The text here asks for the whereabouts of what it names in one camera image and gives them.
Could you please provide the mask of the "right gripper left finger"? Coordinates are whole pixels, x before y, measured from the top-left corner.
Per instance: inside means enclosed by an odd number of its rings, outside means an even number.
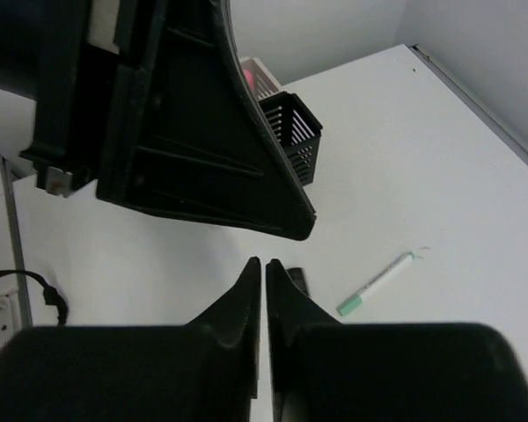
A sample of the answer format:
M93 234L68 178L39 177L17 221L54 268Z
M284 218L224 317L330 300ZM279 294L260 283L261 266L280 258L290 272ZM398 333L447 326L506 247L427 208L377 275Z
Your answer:
M260 261L183 325L45 326L0 349L0 421L247 421Z

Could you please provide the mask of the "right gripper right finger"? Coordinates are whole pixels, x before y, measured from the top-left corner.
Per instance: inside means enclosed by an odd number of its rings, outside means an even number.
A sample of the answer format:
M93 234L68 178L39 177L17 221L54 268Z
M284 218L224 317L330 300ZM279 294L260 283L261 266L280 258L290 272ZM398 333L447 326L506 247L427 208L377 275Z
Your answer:
M482 324L343 324L266 267L277 421L528 421L528 381Z

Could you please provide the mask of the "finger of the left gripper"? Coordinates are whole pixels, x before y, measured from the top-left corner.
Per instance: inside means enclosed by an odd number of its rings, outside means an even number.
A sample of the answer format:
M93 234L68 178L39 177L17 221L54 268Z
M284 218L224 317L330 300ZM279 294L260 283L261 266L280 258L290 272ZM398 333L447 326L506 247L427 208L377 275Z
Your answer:
M315 210L240 67L226 1L123 1L96 195L303 241Z

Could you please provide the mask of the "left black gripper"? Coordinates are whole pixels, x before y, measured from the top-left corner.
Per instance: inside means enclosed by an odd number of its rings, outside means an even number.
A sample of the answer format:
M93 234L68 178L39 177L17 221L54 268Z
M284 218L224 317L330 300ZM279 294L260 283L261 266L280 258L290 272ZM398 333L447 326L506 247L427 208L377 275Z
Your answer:
M21 156L40 189L126 184L165 13L164 1L0 1L0 90L36 104Z

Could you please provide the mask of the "mint cap white marker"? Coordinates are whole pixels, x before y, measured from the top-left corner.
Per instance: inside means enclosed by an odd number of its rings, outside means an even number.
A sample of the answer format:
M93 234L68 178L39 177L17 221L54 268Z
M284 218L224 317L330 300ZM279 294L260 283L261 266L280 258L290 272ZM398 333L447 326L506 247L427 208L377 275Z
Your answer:
M343 300L336 307L336 312L338 315L341 317L349 315L356 308L362 305L377 290L403 273L417 259L417 255L411 251L404 252L399 255L379 273L375 274L367 282L360 286L353 294Z

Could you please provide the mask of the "pink cap black highlighter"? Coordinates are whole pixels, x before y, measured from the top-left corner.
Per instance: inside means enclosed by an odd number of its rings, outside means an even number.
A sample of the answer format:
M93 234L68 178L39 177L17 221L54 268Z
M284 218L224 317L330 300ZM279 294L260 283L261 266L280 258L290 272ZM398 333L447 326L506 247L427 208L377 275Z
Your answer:
M253 73L249 69L243 69L243 75L245 77L248 88L251 93L254 93L254 80Z

